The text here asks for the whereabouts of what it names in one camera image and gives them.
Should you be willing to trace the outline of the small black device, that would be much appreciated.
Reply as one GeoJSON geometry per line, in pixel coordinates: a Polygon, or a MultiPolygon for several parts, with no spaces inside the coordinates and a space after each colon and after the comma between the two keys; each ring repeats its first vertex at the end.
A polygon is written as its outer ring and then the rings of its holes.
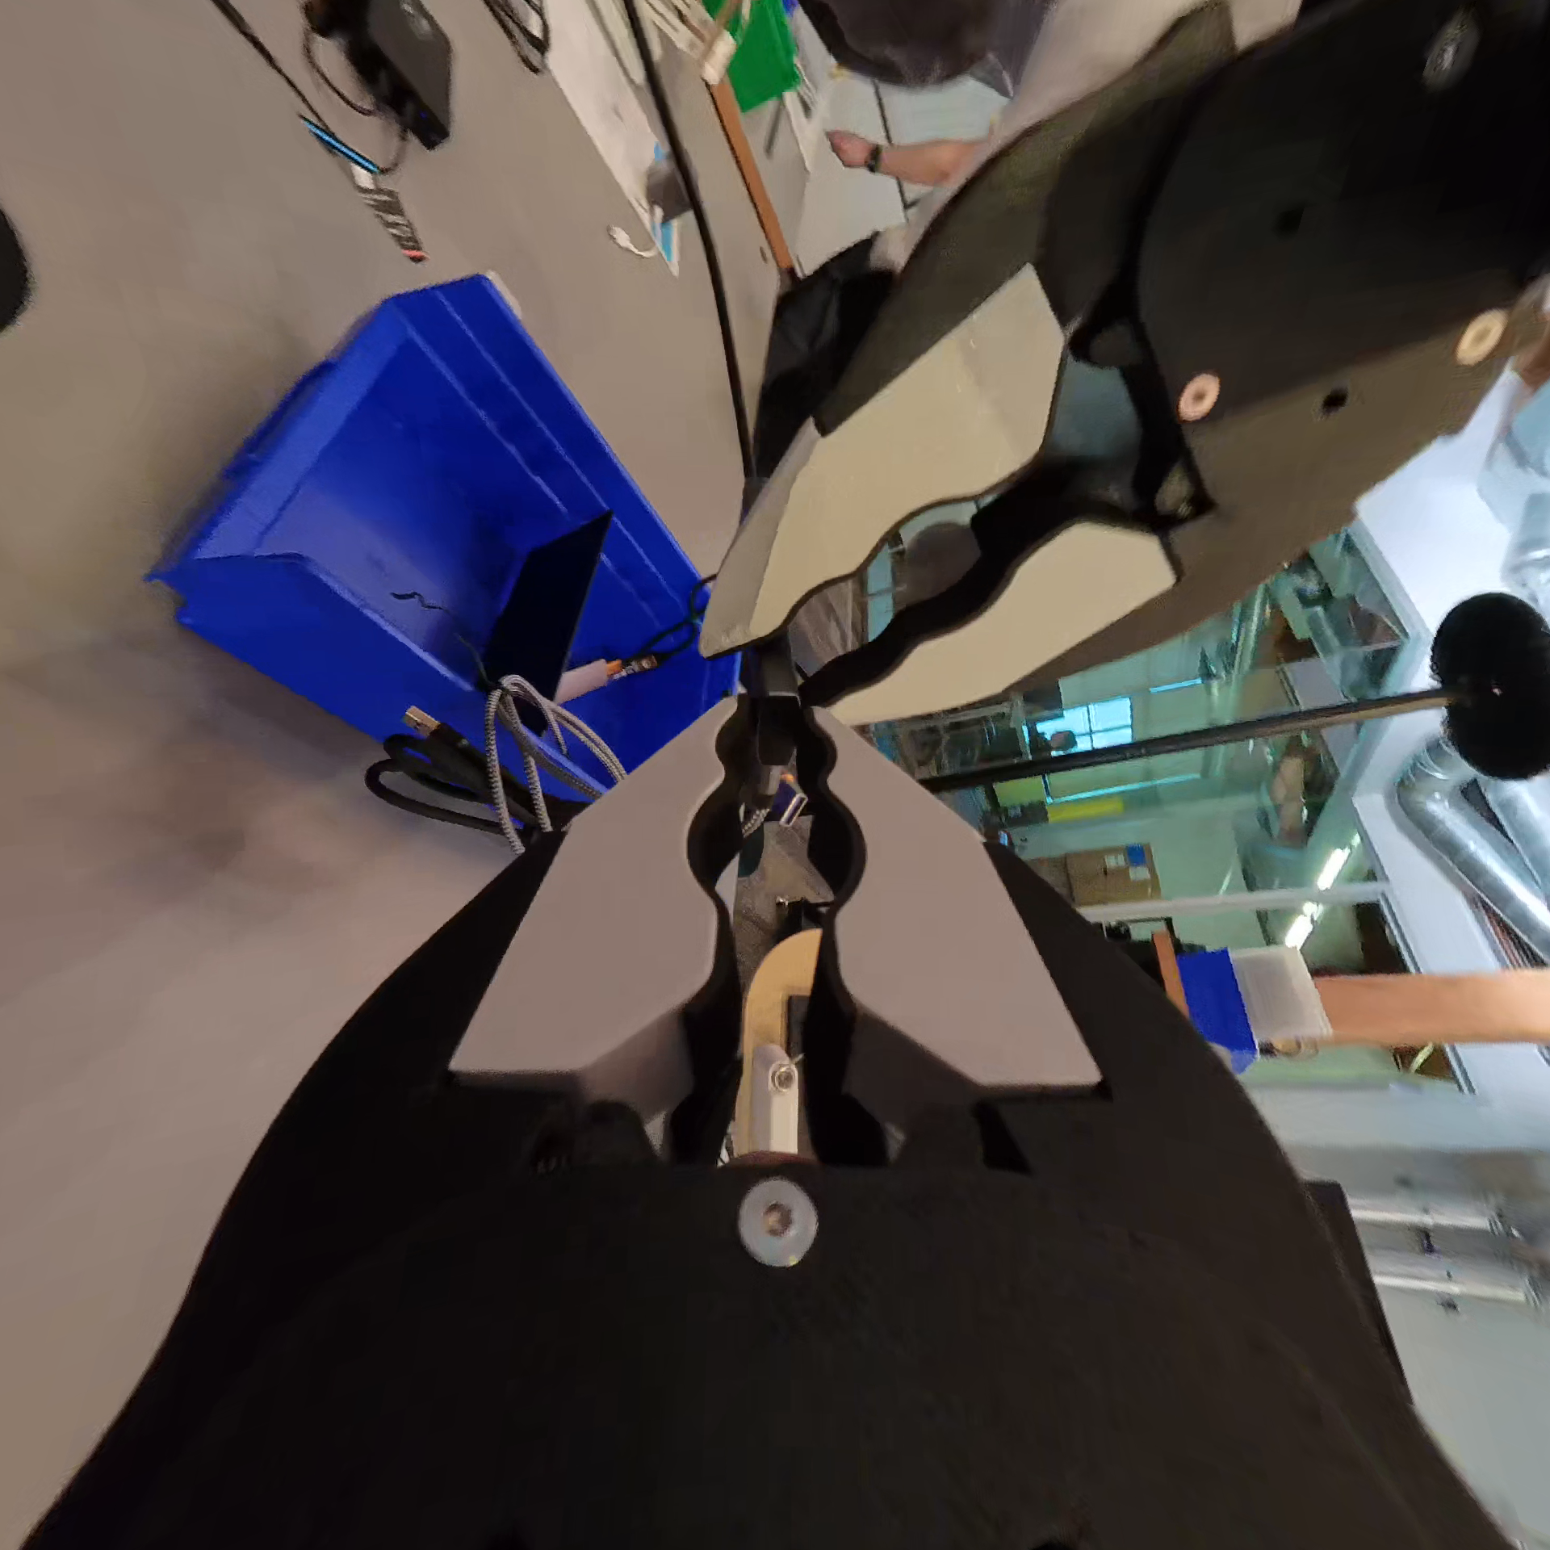
{"type": "Polygon", "coordinates": [[[337,48],[364,90],[363,110],[423,149],[453,134],[453,42],[422,1],[307,1],[305,42],[337,48]]]}

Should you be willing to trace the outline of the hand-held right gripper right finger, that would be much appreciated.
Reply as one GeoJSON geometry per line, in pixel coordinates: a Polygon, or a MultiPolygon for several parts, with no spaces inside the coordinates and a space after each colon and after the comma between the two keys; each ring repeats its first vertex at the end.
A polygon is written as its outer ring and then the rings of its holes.
{"type": "Polygon", "coordinates": [[[831,893],[804,1029],[822,1160],[888,1160],[936,1110],[1095,1098],[1101,1066],[992,848],[829,710],[804,714],[831,893]]]}

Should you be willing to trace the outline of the silver round air duct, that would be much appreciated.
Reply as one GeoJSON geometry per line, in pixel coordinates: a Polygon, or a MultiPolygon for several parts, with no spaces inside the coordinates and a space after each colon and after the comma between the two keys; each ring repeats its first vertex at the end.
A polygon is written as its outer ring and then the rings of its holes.
{"type": "Polygon", "coordinates": [[[1547,776],[1483,776],[1438,732],[1403,765],[1392,797],[1433,860],[1547,965],[1547,776]]]}

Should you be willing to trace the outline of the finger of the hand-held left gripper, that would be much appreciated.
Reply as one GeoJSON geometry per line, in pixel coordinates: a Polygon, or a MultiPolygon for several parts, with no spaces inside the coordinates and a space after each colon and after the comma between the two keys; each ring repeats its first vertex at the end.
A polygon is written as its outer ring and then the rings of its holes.
{"type": "Polygon", "coordinates": [[[1023,472],[1055,413],[1066,334],[1025,263],[837,428],[800,428],[711,588],[702,657],[781,633],[911,516],[1023,472]]]}
{"type": "Polygon", "coordinates": [[[1163,535],[1099,514],[1077,514],[1043,538],[988,535],[959,581],[829,662],[802,703],[857,727],[994,701],[1178,577],[1163,535]]]}

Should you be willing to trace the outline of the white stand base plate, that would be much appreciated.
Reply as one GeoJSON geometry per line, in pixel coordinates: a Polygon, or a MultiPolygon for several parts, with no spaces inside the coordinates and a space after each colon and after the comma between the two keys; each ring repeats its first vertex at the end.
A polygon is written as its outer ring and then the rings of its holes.
{"type": "Polygon", "coordinates": [[[774,1042],[756,1048],[750,1066],[750,1118],[746,1151],[798,1157],[802,1153],[802,1072],[774,1042]]]}

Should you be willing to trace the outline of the wooden shelf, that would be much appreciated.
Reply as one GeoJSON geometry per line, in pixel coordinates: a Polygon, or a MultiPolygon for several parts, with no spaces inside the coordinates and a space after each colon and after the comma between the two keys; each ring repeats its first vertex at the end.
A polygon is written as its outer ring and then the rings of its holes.
{"type": "Polygon", "coordinates": [[[1313,985],[1337,1044],[1549,1046],[1547,967],[1494,974],[1328,974],[1313,985]]]}

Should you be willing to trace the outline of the striped label card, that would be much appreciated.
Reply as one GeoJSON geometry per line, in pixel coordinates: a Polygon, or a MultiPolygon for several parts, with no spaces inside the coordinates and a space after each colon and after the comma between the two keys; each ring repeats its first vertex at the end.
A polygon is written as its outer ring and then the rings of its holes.
{"type": "Polygon", "coordinates": [[[355,179],[355,188],[361,201],[375,216],[379,225],[399,247],[401,254],[412,263],[427,263],[429,254],[423,247],[418,225],[412,221],[401,193],[388,184],[383,184],[370,173],[355,179]]]}

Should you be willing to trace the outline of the black board with tan edge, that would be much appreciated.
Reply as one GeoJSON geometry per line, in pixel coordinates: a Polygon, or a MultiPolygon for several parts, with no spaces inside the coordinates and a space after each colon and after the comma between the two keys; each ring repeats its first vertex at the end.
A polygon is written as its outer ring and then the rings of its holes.
{"type": "Polygon", "coordinates": [[[778,943],[763,959],[743,1007],[743,1079],[735,1099],[733,1122],[730,1127],[730,1155],[746,1160],[757,1155],[746,1151],[746,1127],[750,1118],[750,1066],[756,1048],[763,1042],[783,1046],[800,1064],[802,1072],[802,1151],[805,1136],[804,1116],[804,1048],[802,1024],[809,1007],[809,996],[816,979],[822,948],[822,930],[809,928],[778,943]]]}

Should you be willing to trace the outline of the large blue crate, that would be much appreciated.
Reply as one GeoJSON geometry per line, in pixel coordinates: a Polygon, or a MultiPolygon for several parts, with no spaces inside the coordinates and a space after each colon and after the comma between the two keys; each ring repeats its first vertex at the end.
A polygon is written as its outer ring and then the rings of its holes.
{"type": "Polygon", "coordinates": [[[1261,1050],[1232,952],[1189,952],[1176,967],[1195,1027],[1235,1075],[1245,1075],[1261,1050]]]}

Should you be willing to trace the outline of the white leaflet blue stripe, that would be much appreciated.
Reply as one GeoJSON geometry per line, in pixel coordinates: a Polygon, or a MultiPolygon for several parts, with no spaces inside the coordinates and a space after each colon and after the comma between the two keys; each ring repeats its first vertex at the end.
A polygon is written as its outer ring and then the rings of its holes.
{"type": "Polygon", "coordinates": [[[625,3],[547,1],[549,73],[619,184],[634,241],[656,243],[673,275],[682,271],[684,186],[647,105],[647,68],[625,3]]]}

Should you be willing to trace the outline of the black pole with round disc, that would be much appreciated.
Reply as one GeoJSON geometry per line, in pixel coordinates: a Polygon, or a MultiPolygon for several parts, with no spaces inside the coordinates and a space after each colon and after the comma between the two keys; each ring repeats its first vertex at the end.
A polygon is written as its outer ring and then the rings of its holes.
{"type": "Polygon", "coordinates": [[[936,795],[1055,773],[1104,769],[1182,752],[1265,741],[1296,732],[1376,723],[1436,710],[1455,751],[1490,778],[1529,780],[1549,769],[1549,625],[1525,599],[1475,594],[1455,605],[1435,633],[1433,686],[1363,703],[1281,710],[1241,723],[1158,734],[1102,749],[1049,752],[981,769],[922,776],[936,795]]]}

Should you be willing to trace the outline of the blue black pen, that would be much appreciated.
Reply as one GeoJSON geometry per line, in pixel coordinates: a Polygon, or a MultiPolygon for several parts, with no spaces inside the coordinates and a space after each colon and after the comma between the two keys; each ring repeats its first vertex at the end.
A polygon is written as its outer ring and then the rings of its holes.
{"type": "Polygon", "coordinates": [[[385,175],[385,168],[381,164],[361,153],[359,147],[342,140],[318,118],[311,116],[309,112],[300,112],[300,120],[305,125],[305,129],[315,136],[315,140],[318,140],[326,149],[329,149],[355,171],[363,173],[368,179],[379,179],[385,175]]]}

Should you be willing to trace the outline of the silver orange usb adapter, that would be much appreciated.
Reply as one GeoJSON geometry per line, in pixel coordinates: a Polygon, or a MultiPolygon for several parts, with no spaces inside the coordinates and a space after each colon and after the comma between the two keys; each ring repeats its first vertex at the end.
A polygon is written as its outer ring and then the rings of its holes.
{"type": "Polygon", "coordinates": [[[578,668],[569,668],[562,673],[553,693],[554,705],[569,705],[582,697],[601,692],[621,679],[652,671],[663,662],[660,651],[641,651],[625,658],[597,658],[578,668]]]}

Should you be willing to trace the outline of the blue plastic bin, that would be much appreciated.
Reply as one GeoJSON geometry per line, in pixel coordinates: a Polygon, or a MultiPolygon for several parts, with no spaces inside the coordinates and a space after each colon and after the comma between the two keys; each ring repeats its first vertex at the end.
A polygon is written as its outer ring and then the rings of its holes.
{"type": "Polygon", "coordinates": [[[482,743],[488,679],[654,657],[575,712],[628,769],[735,695],[706,588],[495,276],[388,297],[226,465],[149,575],[180,623],[372,741],[482,743]]]}

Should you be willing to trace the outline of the green plastic bin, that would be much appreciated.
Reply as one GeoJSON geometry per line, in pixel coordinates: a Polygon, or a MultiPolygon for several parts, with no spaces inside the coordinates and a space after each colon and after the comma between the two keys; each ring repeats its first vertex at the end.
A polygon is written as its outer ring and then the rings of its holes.
{"type": "Polygon", "coordinates": [[[745,112],[802,86],[800,46],[791,22],[796,1],[706,1],[704,7],[713,22],[702,68],[709,86],[730,83],[745,112]]]}

